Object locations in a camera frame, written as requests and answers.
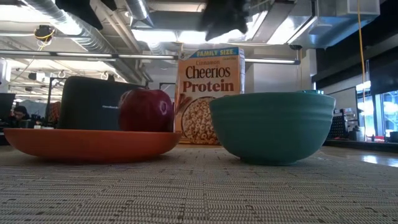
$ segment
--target ductwork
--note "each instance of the ductwork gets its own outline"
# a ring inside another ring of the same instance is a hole
[[[380,0],[360,1],[361,25],[380,15]],[[331,47],[358,31],[358,0],[275,0],[253,40]]]
[[[154,26],[149,17],[148,5],[145,0],[126,0],[126,2],[127,9],[133,19],[141,21],[150,27]]]
[[[91,53],[116,53],[115,49],[94,27],[60,10],[53,0],[23,0],[31,7],[49,17],[50,23],[66,35],[81,35],[85,38],[74,41]],[[141,77],[120,59],[105,62],[118,70],[127,82],[141,83]]]

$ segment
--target table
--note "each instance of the table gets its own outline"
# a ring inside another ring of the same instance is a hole
[[[397,223],[398,170],[318,152],[293,166],[178,148],[133,164],[59,164],[8,152],[0,223]]]

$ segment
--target plate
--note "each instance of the plate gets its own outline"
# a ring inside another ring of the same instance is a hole
[[[179,133],[68,129],[4,129],[15,149],[32,156],[73,162],[132,162],[172,150]]]

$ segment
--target red apple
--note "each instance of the red apple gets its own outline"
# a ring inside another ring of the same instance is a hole
[[[119,110],[119,127],[123,131],[174,131],[172,101],[162,90],[127,91],[120,99]]]

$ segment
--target cheerios protein box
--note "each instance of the cheerios protein box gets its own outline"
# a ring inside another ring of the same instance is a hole
[[[239,47],[183,51],[178,56],[175,131],[181,143],[219,144],[209,102],[244,93],[244,52]]]

